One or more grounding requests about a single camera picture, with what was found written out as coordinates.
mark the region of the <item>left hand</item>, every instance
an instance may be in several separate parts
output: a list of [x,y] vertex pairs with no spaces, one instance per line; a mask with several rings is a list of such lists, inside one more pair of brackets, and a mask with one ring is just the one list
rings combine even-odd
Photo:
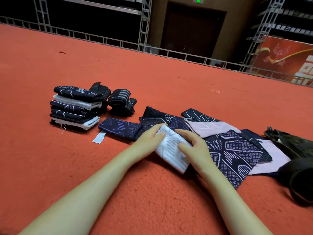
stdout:
[[136,142],[130,147],[132,155],[134,156],[134,162],[138,162],[151,154],[160,145],[162,140],[165,138],[165,132],[156,133],[159,131],[163,124],[156,124],[147,131],[145,131]]

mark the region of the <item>red carpet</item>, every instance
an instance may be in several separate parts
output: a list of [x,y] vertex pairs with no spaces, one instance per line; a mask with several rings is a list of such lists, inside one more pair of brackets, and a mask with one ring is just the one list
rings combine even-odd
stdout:
[[[272,126],[313,140],[312,88],[0,25],[0,231],[18,233],[128,146],[108,135],[93,143],[97,127],[61,134],[49,124],[55,86],[97,81],[138,100],[127,121],[146,106],[178,116],[192,107],[258,134]],[[214,202],[156,158],[126,174],[91,234],[227,234]],[[274,179],[249,176],[238,192],[275,235],[312,234],[313,208]]]

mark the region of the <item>white fabric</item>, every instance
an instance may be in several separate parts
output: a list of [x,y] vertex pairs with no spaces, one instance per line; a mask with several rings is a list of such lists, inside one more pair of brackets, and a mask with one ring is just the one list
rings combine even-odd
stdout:
[[158,146],[158,148],[155,150],[155,152],[166,162],[168,162],[171,166],[177,169],[180,173],[184,174],[190,162],[186,158],[185,154],[183,154],[177,148],[177,146],[181,142],[184,142],[190,147],[192,146],[184,138],[182,138],[182,136],[175,133],[166,125],[162,125],[162,127],[160,128],[156,135],[162,132],[166,133],[165,138]]
[[80,106],[85,108],[86,110],[92,110],[93,108],[100,108],[102,106],[102,102],[83,102],[80,100],[76,100],[76,99],[71,99],[71,98],[67,98],[61,95],[54,95],[53,98],[60,103],[63,104],[70,104],[73,106]]
[[95,137],[94,140],[92,140],[92,142],[95,142],[95,143],[101,143],[103,140],[104,140],[104,136],[105,136],[105,132],[104,131],[101,131],[97,137]]
[[76,126],[76,127],[80,127],[83,128],[85,130],[88,130],[90,128],[92,128],[93,126],[95,126],[99,121],[100,121],[100,117],[96,116],[93,119],[85,122],[84,124],[79,124],[79,123],[74,123],[74,122],[69,122],[69,121],[65,121],[65,120],[61,120],[61,119],[57,119],[57,118],[52,118],[57,124],[67,124],[67,125],[72,125],[72,126]]
[[249,175],[276,172],[278,169],[290,161],[271,140],[258,139],[262,141],[260,144],[272,156],[272,162],[260,162],[249,173]]
[[237,133],[241,131],[234,126],[219,121],[219,122],[191,122],[184,120],[187,123],[188,127],[197,135],[202,138],[206,138],[215,134],[226,133],[229,130],[234,130]]

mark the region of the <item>dark green bag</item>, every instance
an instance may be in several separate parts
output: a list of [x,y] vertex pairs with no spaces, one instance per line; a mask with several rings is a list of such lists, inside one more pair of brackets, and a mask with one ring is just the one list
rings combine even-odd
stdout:
[[292,198],[302,206],[313,205],[313,142],[267,127],[264,135],[291,161],[278,170],[278,180],[289,188]]

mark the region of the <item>hand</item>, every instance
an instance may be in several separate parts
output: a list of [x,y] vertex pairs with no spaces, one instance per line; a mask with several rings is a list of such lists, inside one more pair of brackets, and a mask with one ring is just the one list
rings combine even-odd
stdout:
[[217,169],[208,146],[201,137],[189,130],[175,129],[175,132],[193,145],[191,148],[182,142],[178,145],[178,149],[186,155],[189,162],[203,178],[207,176],[208,172]]
[[134,163],[145,158],[151,154],[160,145],[165,138],[165,132],[156,133],[162,127],[163,124],[156,124],[147,131],[145,131],[137,140],[129,147],[134,155]]

